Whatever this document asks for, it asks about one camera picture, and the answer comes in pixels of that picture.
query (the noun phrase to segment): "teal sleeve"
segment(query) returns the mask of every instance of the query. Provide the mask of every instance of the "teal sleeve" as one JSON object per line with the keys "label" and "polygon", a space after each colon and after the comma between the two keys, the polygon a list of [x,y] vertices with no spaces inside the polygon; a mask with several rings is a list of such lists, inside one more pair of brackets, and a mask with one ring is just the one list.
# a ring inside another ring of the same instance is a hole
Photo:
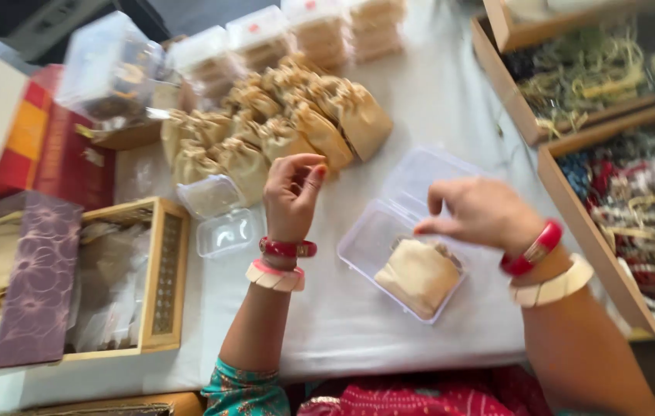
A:
{"label": "teal sleeve", "polygon": [[277,385],[278,372],[245,372],[217,358],[209,386],[202,389],[207,398],[204,416],[277,416],[289,414],[289,400]]}

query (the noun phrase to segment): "wooden crate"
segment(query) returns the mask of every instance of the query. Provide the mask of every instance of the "wooden crate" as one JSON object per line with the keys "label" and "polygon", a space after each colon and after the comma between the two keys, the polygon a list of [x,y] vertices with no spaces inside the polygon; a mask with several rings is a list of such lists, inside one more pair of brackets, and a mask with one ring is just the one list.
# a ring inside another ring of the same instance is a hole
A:
{"label": "wooden crate", "polygon": [[635,329],[655,336],[655,318],[636,282],[620,266],[555,160],[647,124],[655,124],[655,107],[542,146],[538,150],[538,176],[620,314]]}
{"label": "wooden crate", "polygon": [[502,52],[510,52],[542,43],[577,27],[596,23],[603,16],[623,13],[638,3],[643,1],[622,0],[581,12],[557,15],[543,22],[516,22],[504,0],[484,0],[484,8],[487,9],[497,47]]}
{"label": "wooden crate", "polygon": [[63,361],[121,357],[179,348],[191,221],[189,213],[173,202],[152,197],[85,213],[82,226],[97,220],[126,226],[139,222],[151,225],[139,342],[129,349],[64,354]]}
{"label": "wooden crate", "polygon": [[[492,87],[497,92],[525,142],[528,146],[535,146],[548,141],[549,130],[538,125],[536,115],[525,98],[518,92],[515,81],[512,80],[512,76],[502,62],[500,52],[495,45],[495,35],[492,33],[489,18],[485,15],[473,17],[471,19],[471,33],[479,64],[487,73]],[[586,131],[597,124],[654,105],[655,94],[612,105],[602,111],[590,113],[580,131]],[[572,126],[570,123],[562,121],[556,124],[556,129],[561,133],[568,133],[572,131]]]}

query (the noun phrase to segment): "red bangle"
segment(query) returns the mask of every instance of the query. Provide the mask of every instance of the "red bangle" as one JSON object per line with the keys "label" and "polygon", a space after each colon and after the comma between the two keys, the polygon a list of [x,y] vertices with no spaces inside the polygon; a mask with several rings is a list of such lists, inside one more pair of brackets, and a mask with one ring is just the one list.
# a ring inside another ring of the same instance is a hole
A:
{"label": "red bangle", "polygon": [[314,257],[317,254],[317,244],[306,240],[301,243],[283,243],[282,241],[271,241],[268,237],[264,237],[261,238],[258,247],[263,254],[279,257]]}
{"label": "red bangle", "polygon": [[507,253],[502,256],[500,268],[513,278],[520,277],[533,270],[561,241],[563,229],[555,220],[548,220],[546,227],[536,241],[518,258],[510,258]]}

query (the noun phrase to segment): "woman's right hand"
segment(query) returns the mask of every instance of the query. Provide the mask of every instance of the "woman's right hand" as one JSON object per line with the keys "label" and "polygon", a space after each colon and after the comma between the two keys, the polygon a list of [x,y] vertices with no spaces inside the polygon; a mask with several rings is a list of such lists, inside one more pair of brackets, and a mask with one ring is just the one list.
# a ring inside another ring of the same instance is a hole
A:
{"label": "woman's right hand", "polygon": [[[452,217],[441,218],[443,203]],[[427,205],[432,218],[415,226],[415,234],[448,235],[456,240],[523,254],[545,228],[545,221],[502,181],[467,178],[436,181]]]}

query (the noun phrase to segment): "red bandhani fabric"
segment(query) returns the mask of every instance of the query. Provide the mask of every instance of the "red bandhani fabric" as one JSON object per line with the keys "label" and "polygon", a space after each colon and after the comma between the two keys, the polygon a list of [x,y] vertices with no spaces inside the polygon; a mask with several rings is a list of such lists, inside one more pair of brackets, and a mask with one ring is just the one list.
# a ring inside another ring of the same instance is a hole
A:
{"label": "red bandhani fabric", "polygon": [[406,377],[368,377],[351,383],[339,398],[303,403],[300,416],[551,416],[541,386],[520,366],[444,372],[429,383]]}

